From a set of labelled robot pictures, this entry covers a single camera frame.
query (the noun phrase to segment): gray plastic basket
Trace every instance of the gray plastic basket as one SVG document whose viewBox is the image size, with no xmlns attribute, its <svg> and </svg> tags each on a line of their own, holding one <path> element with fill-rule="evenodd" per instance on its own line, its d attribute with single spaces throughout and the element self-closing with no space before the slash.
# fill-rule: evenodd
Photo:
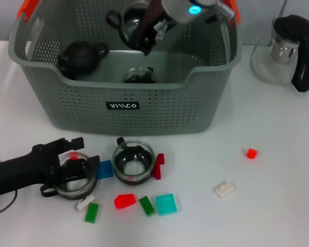
<svg viewBox="0 0 309 247">
<path fill-rule="evenodd" d="M 241 31 L 225 19 L 197 20 L 168 32 L 149 55 L 126 52 L 108 10 L 133 0 L 42 0 L 29 21 L 16 21 L 9 55 L 20 64 L 47 115 L 59 128 L 114 135 L 196 133 L 214 117 L 231 69 L 241 58 Z M 214 14 L 210 10 L 207 16 Z M 28 39 L 32 43 L 26 54 Z M 110 53 L 83 81 L 59 72 L 57 55 L 77 40 L 105 42 Z M 133 67 L 154 68 L 157 84 L 121 83 Z M 108 110 L 107 102 L 140 108 Z"/>
</svg>

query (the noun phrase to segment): black teapot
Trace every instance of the black teapot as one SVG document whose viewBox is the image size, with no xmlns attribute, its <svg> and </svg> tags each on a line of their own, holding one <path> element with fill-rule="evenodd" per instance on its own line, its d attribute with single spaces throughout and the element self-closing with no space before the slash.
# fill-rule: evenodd
<svg viewBox="0 0 309 247">
<path fill-rule="evenodd" d="M 93 72 L 108 52 L 109 49 L 104 43 L 92 45 L 86 41 L 76 41 L 58 56 L 58 63 L 64 72 L 63 75 L 66 76 L 68 71 L 69 76 L 66 77 L 73 79 L 74 75 L 87 75 Z"/>
</svg>

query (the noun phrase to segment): blue indicator light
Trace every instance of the blue indicator light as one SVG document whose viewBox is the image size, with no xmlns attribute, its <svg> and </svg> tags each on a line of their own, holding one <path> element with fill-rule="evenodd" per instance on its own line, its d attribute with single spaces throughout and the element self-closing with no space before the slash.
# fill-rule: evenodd
<svg viewBox="0 0 309 247">
<path fill-rule="evenodd" d="M 190 14 L 199 14 L 201 12 L 201 8 L 198 6 L 192 6 L 189 9 Z"/>
</svg>

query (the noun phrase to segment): glass tea pitcher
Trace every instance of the glass tea pitcher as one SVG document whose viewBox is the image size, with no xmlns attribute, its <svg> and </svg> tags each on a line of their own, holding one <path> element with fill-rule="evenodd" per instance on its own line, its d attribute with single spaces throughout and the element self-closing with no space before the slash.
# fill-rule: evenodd
<svg viewBox="0 0 309 247">
<path fill-rule="evenodd" d="M 255 46 L 251 68 L 262 80 L 293 84 L 299 92 L 309 90 L 309 21 L 297 15 L 279 17 Z"/>
</svg>

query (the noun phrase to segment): white building block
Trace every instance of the white building block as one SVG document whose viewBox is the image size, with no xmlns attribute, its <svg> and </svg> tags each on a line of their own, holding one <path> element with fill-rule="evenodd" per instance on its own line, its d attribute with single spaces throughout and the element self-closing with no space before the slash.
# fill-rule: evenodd
<svg viewBox="0 0 309 247">
<path fill-rule="evenodd" d="M 85 207 L 87 207 L 91 202 L 95 201 L 95 197 L 93 195 L 88 196 L 83 201 L 77 204 L 77 208 L 79 211 L 82 211 Z"/>
<path fill-rule="evenodd" d="M 226 181 L 223 181 L 213 189 L 214 193 L 220 198 L 226 197 L 234 190 L 236 190 L 236 186 L 233 183 L 227 183 Z"/>
</svg>

